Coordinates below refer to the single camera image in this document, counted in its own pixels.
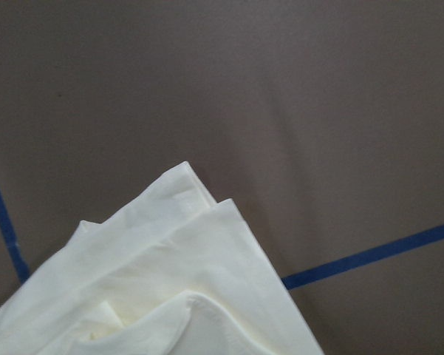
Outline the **cream long-sleeve cat shirt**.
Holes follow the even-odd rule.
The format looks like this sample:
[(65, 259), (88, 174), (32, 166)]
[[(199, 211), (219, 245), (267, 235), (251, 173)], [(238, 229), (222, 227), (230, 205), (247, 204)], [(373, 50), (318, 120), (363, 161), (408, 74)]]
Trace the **cream long-sleeve cat shirt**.
[(320, 354), (236, 204), (189, 163), (70, 241), (0, 307), (0, 354)]

